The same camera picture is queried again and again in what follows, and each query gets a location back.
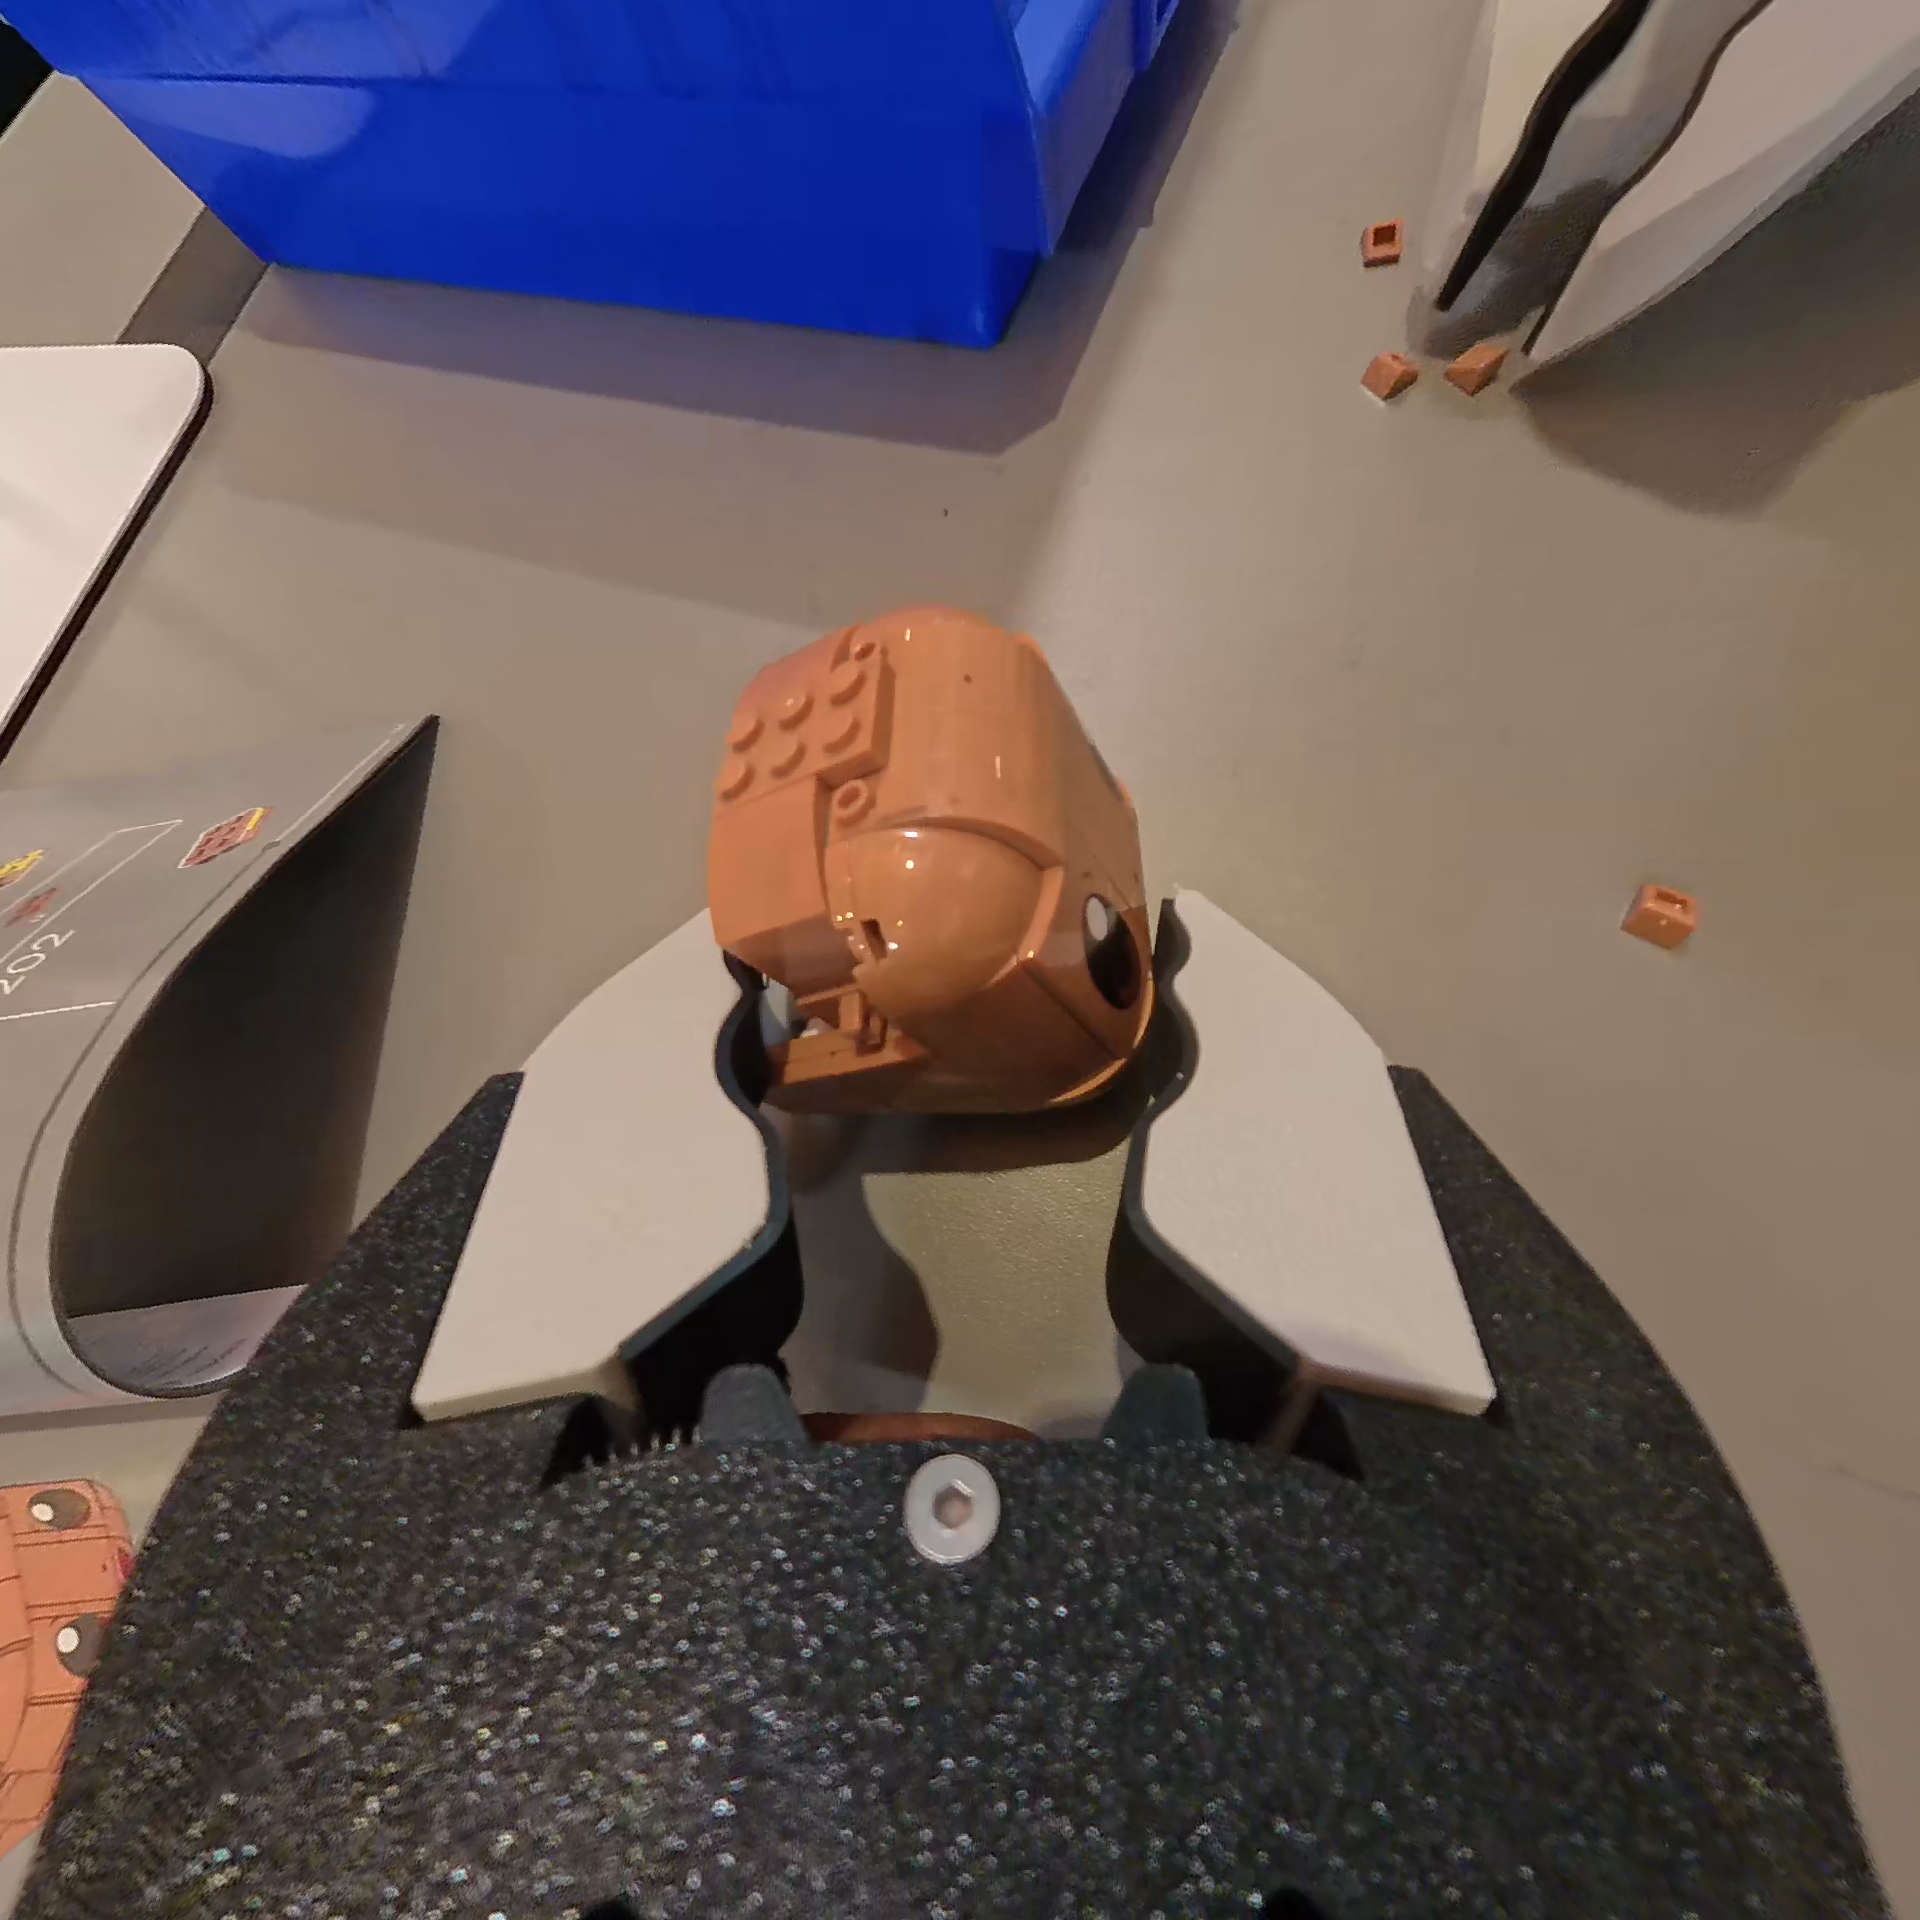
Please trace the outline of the blue plastic parts bin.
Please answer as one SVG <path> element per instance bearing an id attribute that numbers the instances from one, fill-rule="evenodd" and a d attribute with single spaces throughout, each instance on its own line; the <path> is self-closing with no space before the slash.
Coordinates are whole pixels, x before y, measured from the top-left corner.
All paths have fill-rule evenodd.
<path id="1" fill-rule="evenodd" d="M 255 256 L 990 348 L 1171 2 L 14 2 Z"/>

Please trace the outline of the brown lego head model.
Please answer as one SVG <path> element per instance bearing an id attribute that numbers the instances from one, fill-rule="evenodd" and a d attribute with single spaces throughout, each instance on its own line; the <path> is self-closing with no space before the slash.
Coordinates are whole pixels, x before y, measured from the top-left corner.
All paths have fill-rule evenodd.
<path id="1" fill-rule="evenodd" d="M 713 785 L 717 947 L 783 988 L 787 1114 L 1043 1114 L 1153 1014 L 1135 804 L 1043 650 L 904 609 L 765 665 Z"/>

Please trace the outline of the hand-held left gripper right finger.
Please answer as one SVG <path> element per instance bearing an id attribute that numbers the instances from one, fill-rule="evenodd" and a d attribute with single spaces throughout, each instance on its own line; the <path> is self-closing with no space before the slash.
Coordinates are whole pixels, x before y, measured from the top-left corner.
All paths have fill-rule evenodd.
<path id="1" fill-rule="evenodd" d="M 1288 1449 L 1326 1392 L 1478 1420 L 1497 1379 L 1392 1071 L 1316 979 L 1192 888 L 1161 907 L 1164 1071 L 1127 1151 L 1116 1329 L 1213 1435 Z"/>

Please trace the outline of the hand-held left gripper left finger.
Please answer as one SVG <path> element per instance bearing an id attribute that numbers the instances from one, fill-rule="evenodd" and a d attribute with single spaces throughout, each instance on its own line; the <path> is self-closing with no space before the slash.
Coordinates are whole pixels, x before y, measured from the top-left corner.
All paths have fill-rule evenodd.
<path id="1" fill-rule="evenodd" d="M 792 1210 L 751 1080 L 760 985 L 694 915 L 534 1050 L 413 1383 L 446 1425 L 596 1398 L 775 1258 Z"/>

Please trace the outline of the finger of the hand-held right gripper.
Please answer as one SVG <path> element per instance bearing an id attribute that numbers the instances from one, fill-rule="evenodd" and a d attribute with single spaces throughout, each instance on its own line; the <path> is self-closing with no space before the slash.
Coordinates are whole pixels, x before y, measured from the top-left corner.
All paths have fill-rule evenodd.
<path id="1" fill-rule="evenodd" d="M 1641 2 L 1486 2 L 1431 207 L 1431 305 L 1456 306 L 1542 178 L 1573 111 L 1620 57 Z"/>
<path id="2" fill-rule="evenodd" d="M 1545 368 L 1676 294 L 1915 95 L 1915 2 L 1773 2 L 1731 31 L 1526 343 Z"/>

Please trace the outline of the lego instruction booklet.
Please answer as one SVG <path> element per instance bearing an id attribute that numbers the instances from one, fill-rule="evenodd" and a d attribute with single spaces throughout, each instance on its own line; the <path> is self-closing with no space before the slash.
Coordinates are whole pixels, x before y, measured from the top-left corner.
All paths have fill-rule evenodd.
<path id="1" fill-rule="evenodd" d="M 219 1392 L 344 1243 L 437 734 L 5 793 L 6 1423 Z"/>

